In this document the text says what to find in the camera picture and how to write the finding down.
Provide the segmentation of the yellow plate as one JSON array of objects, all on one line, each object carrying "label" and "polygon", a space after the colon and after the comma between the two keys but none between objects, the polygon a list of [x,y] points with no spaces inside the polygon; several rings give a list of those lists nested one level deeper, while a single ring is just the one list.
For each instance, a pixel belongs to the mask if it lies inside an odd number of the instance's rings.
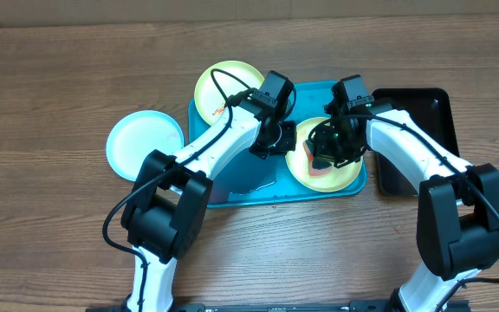
[{"label": "yellow plate", "polygon": [[312,167],[313,156],[310,149],[304,146],[309,132],[325,117],[315,117],[300,122],[296,127],[296,147],[285,156],[288,169],[295,179],[307,188],[318,192],[337,192],[351,185],[359,176],[363,159],[342,168],[331,164],[324,169]]}]

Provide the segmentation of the light blue plate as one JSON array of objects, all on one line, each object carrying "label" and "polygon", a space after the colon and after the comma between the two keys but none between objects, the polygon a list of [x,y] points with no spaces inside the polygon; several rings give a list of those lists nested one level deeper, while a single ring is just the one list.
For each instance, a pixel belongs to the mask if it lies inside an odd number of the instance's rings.
[{"label": "light blue plate", "polygon": [[135,181],[146,156],[153,150],[165,155],[184,147],[180,125],[168,114],[142,110],[115,124],[107,137],[107,162],[123,179]]}]

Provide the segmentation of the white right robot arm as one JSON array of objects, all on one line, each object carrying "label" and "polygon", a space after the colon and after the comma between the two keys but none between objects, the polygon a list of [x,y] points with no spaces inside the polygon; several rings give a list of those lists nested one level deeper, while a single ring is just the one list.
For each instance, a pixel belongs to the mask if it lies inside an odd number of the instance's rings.
[{"label": "white right robot arm", "polygon": [[421,262],[386,311],[445,311],[470,283],[499,284],[499,172],[438,144],[388,100],[331,102],[305,146],[318,163],[343,167],[367,151],[387,158],[418,193]]}]

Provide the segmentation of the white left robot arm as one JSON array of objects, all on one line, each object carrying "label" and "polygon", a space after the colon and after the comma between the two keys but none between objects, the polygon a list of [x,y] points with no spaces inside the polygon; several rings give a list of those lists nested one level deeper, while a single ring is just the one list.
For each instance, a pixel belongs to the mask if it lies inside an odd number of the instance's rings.
[{"label": "white left robot arm", "polygon": [[129,311],[167,311],[178,259],[202,228],[215,177],[241,152],[266,159],[295,150],[295,123],[275,104],[245,98],[172,155],[144,159],[133,189],[115,206],[136,257]]}]

